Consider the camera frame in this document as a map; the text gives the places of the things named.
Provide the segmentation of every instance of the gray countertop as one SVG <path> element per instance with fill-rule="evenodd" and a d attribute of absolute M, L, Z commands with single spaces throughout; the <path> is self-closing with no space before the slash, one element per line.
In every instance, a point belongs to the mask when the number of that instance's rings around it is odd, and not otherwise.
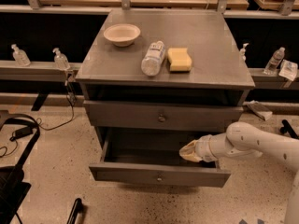
<path fill-rule="evenodd" d="M 105 40 L 105 29 L 117 23 L 131 23 L 141 30 L 129 47 L 118 48 Z M 188 48 L 190 73 L 170 73 L 164 60 L 156 77 L 141 71 L 141 62 L 150 43 L 161 40 L 168 48 Z M 78 82 L 112 83 L 188 88 L 252 89 L 249 69 L 240 59 L 234 38 L 223 16 L 215 11 L 190 9 L 112 10 L 83 65 Z"/>

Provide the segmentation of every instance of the sponge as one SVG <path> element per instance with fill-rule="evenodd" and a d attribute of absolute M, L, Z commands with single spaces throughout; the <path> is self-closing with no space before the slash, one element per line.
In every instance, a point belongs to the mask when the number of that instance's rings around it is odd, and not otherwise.
<path fill-rule="evenodd" d="M 170 62 L 170 71 L 190 71 L 192 59 L 187 53 L 187 48 L 170 48 L 167 52 Z"/>

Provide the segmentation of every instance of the black chair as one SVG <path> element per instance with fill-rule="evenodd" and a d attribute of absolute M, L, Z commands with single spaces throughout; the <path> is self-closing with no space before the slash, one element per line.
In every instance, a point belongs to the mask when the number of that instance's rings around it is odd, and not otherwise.
<path fill-rule="evenodd" d="M 14 166 L 7 166 L 0 168 L 0 223 L 8 224 L 12 218 L 17 214 L 23 199 L 28 190 L 31 188 L 29 183 L 22 182 L 24 178 L 24 171 L 22 169 L 32 148 L 34 147 L 40 130 L 38 123 L 30 116 L 23 114 L 9 114 L 5 110 L 0 110 L 0 132 L 2 127 L 6 124 L 23 125 L 26 129 L 21 129 L 13 138 L 22 138 L 29 133 L 22 133 L 22 131 L 36 130 L 27 144 L 25 150 L 21 154 L 18 162 Z"/>

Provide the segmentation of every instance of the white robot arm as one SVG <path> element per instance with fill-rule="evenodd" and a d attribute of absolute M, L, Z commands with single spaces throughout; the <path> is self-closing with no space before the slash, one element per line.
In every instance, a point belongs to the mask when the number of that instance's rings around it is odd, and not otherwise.
<path fill-rule="evenodd" d="M 264 132 L 245 122 L 235 122 L 226 133 L 203 136 L 179 151 L 180 156 L 189 161 L 216 161 L 221 157 L 247 160 L 261 157 L 263 153 L 280 160 L 297 173 L 285 217 L 285 224 L 297 224 L 299 140 Z"/>

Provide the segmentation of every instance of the white bowl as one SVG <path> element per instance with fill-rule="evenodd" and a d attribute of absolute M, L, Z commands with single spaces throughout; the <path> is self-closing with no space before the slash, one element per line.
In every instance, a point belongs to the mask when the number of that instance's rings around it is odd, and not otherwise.
<path fill-rule="evenodd" d="M 116 24 L 104 31 L 104 38 L 115 46 L 127 47 L 140 35 L 140 29 L 132 24 Z"/>

